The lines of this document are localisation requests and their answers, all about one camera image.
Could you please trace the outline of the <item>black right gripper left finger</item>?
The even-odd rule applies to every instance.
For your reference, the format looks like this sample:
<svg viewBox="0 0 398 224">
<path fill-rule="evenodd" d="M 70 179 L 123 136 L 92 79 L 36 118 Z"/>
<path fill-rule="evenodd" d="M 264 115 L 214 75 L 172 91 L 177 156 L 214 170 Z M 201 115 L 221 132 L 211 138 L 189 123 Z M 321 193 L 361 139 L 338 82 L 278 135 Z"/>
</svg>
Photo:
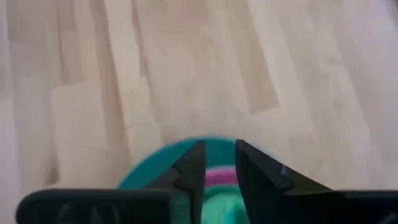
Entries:
<svg viewBox="0 0 398 224">
<path fill-rule="evenodd" d="M 200 224 L 206 144 L 196 142 L 142 189 L 46 189 L 25 196 L 17 224 Z"/>
</svg>

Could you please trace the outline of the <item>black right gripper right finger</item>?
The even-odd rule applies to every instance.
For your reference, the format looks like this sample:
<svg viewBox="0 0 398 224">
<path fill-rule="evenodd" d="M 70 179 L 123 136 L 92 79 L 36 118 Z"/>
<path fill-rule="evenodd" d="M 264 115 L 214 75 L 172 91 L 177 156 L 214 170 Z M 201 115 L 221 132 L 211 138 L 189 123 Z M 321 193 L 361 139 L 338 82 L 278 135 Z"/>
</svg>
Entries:
<svg viewBox="0 0 398 224">
<path fill-rule="evenodd" d="M 398 190 L 333 190 L 243 140 L 235 159 L 250 224 L 398 224 Z"/>
</svg>

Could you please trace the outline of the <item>small green translucent plate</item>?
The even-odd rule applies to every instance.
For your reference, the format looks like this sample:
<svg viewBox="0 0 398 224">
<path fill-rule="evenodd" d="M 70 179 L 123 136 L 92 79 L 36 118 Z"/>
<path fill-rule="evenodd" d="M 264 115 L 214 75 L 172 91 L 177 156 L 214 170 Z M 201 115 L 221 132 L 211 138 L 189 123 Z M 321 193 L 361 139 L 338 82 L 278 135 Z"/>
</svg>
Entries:
<svg viewBox="0 0 398 224">
<path fill-rule="evenodd" d="M 250 224 L 237 185 L 180 187 L 169 201 L 164 224 Z"/>
</svg>

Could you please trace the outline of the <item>magenta plastic plate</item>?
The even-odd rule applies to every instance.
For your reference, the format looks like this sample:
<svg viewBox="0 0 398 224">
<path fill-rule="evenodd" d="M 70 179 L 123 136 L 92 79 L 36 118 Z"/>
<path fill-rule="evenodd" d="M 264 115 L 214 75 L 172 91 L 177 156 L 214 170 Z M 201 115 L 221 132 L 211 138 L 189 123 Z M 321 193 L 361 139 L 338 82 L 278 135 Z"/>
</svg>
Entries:
<svg viewBox="0 0 398 224">
<path fill-rule="evenodd" d="M 205 187 L 228 184 L 238 185 L 238 178 L 235 170 L 219 169 L 206 172 Z"/>
</svg>

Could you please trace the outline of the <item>large teal plastic plate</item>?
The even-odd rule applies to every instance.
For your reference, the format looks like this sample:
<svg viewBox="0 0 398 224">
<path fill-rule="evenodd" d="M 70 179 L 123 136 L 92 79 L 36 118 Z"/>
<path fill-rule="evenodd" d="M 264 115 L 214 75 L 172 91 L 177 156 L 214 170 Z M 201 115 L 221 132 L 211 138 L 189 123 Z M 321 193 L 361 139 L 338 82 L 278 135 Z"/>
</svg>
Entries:
<svg viewBox="0 0 398 224">
<path fill-rule="evenodd" d="M 235 139 L 228 138 L 204 138 L 206 143 L 206 172 L 209 170 L 235 168 Z M 149 182 L 158 178 L 177 159 L 189 150 L 198 138 L 189 138 L 166 145 L 151 155 L 147 156 L 119 184 L 120 189 L 141 189 Z M 261 174 L 255 177 L 253 172 L 243 173 L 243 178 L 238 178 L 238 187 L 244 190 L 275 188 L 275 183 Z"/>
</svg>

